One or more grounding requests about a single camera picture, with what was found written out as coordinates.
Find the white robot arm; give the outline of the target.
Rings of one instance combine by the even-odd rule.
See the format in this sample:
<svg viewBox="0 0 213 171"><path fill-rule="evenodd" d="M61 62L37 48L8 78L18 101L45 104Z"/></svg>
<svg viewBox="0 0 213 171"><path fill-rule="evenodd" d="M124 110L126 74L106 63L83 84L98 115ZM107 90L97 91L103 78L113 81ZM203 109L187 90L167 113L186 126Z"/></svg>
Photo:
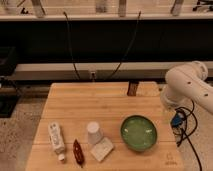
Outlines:
<svg viewBox="0 0 213 171"><path fill-rule="evenodd" d="M207 66L192 61L175 66L165 74L166 85L160 99L166 108L177 108L186 98L193 100L213 115L213 87L205 82Z"/></svg>

